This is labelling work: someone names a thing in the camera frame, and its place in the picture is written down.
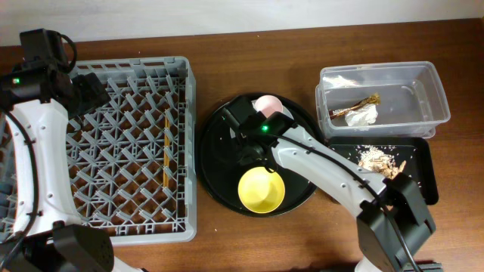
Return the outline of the yellow bowl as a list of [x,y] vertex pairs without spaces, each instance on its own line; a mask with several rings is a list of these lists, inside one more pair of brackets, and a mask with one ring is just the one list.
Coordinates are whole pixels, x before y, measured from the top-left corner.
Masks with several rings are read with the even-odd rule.
[[282,177],[262,166],[246,171],[237,186],[237,194],[244,207],[256,214],[275,211],[283,202],[285,192]]

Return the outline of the wooden chopstick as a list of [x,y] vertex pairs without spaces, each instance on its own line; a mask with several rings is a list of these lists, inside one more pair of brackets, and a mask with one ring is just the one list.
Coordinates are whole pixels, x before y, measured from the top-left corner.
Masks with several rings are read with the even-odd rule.
[[163,151],[163,186],[169,186],[169,176],[167,175],[166,170],[169,168],[169,157],[166,151]]
[[163,161],[167,164],[169,164],[170,160],[170,138],[168,133],[170,132],[170,122],[167,118],[164,119],[164,129],[163,129],[163,135],[164,135],[164,147],[163,147]]

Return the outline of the white napkin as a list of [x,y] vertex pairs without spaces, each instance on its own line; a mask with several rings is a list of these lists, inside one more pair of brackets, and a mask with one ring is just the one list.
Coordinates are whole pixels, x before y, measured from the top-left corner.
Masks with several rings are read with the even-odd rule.
[[357,110],[350,110],[344,119],[348,126],[367,126],[376,122],[378,116],[375,104],[366,104]]

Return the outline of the gold snack wrapper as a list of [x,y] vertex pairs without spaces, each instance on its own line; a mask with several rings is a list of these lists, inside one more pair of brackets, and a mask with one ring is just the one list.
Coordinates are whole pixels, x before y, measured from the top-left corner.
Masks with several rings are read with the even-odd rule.
[[381,103],[380,95],[378,93],[375,93],[375,94],[372,94],[369,97],[366,97],[363,100],[360,100],[359,102],[357,102],[356,104],[354,104],[351,107],[338,109],[338,110],[328,110],[329,117],[330,117],[330,119],[335,119],[335,118],[338,118],[338,117],[341,117],[341,116],[345,116],[349,111],[359,110],[367,104],[378,105],[380,103]]

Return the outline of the food scraps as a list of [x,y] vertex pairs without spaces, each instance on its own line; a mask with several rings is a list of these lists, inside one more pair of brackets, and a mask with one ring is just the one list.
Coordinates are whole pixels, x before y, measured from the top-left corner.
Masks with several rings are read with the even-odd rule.
[[364,145],[334,144],[331,149],[371,172],[384,175],[389,179],[398,173],[405,173],[412,178],[420,189],[417,162],[417,148],[408,145]]

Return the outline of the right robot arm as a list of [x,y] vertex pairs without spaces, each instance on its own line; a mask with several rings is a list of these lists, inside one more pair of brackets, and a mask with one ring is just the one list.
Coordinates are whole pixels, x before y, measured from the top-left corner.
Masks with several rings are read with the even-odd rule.
[[231,130],[258,148],[268,170],[284,168],[319,187],[356,219],[363,259],[356,271],[402,271],[411,266],[436,225],[418,187],[408,175],[393,179],[367,170],[315,140],[283,110],[265,114],[248,97],[222,108]]

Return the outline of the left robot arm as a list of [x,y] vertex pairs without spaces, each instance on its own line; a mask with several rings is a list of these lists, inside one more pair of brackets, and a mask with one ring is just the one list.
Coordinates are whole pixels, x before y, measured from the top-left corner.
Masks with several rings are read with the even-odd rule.
[[94,73],[71,77],[73,41],[47,29],[20,34],[25,59],[1,78],[17,174],[13,235],[1,245],[7,271],[128,271],[109,235],[82,224],[70,187],[67,123],[109,102]]

